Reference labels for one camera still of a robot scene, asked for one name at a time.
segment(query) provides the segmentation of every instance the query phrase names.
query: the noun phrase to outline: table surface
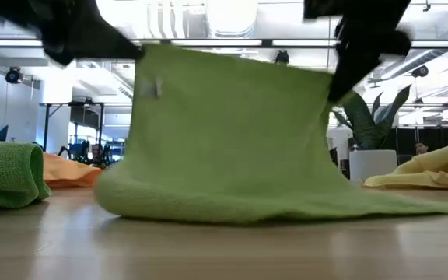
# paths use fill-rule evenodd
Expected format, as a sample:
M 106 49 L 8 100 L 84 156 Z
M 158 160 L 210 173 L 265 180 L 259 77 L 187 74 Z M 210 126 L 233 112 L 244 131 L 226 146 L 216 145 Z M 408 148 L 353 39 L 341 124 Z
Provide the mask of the table surface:
M 448 191 L 406 193 L 448 201 Z M 0 211 L 0 279 L 448 280 L 448 215 L 256 227 L 119 219 L 89 189 Z

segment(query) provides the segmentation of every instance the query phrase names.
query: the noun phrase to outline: folded green towel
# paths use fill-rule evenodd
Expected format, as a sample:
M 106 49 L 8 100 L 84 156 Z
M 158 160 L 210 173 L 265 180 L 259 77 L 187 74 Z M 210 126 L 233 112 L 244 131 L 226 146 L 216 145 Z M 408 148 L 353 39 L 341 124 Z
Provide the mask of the folded green towel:
M 50 194 L 43 152 L 34 144 L 0 142 L 0 207 L 21 208 Z
M 124 161 L 95 186 L 132 218 L 248 223 L 448 213 L 354 187 L 326 149 L 331 75 L 159 45 L 136 66 Z

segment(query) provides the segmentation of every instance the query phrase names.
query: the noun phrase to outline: yellow cloth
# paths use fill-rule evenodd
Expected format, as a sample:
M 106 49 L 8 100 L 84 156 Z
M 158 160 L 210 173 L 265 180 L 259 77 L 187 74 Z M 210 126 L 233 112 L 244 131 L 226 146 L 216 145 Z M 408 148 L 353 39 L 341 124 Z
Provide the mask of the yellow cloth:
M 448 189 L 448 146 L 415 156 L 388 175 L 370 177 L 364 186 Z
M 44 182 L 50 188 L 93 187 L 101 169 L 44 153 Z

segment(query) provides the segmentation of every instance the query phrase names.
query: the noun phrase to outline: white column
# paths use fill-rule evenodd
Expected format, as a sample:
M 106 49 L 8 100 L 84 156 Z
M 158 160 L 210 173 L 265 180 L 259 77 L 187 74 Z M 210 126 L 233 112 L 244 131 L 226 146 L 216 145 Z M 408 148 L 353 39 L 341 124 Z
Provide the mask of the white column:
M 68 103 L 72 101 L 72 90 L 75 84 L 76 63 L 72 62 L 67 68 L 52 68 L 40 84 L 41 103 Z M 47 129 L 46 152 L 56 153 L 62 146 L 68 144 L 68 123 L 70 123 L 70 107 L 50 108 Z M 46 107 L 39 108 L 36 142 L 44 144 L 44 122 Z

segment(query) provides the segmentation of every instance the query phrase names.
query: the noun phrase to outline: white planter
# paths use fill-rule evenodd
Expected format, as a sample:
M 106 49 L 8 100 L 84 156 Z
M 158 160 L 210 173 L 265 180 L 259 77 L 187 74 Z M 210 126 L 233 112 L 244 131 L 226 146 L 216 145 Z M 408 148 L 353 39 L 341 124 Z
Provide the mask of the white planter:
M 351 181 L 365 181 L 372 176 L 392 173 L 397 168 L 394 150 L 354 151 L 349 158 Z

